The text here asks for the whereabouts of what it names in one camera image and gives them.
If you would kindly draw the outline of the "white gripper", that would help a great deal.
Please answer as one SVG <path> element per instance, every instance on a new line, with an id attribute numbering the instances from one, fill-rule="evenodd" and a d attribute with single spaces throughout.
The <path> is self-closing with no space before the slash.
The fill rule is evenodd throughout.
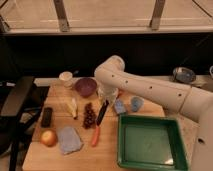
<path id="1" fill-rule="evenodd" d="M 98 89 L 98 97 L 101 104 L 104 104 L 105 102 L 109 103 L 109 106 L 112 106 L 115 103 L 115 100 L 118 96 L 118 89 L 115 88 L 112 91 L 106 92 L 103 89 Z"/>

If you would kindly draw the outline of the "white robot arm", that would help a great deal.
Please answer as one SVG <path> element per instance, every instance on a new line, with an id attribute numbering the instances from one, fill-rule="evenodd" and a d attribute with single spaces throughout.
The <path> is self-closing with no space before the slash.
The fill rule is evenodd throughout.
<path id="1" fill-rule="evenodd" d="M 190 171 L 213 171 L 213 92 L 170 81 L 137 76 L 124 71 L 125 63 L 113 55 L 94 72 L 107 98 L 119 88 L 170 110 L 199 124 Z"/>

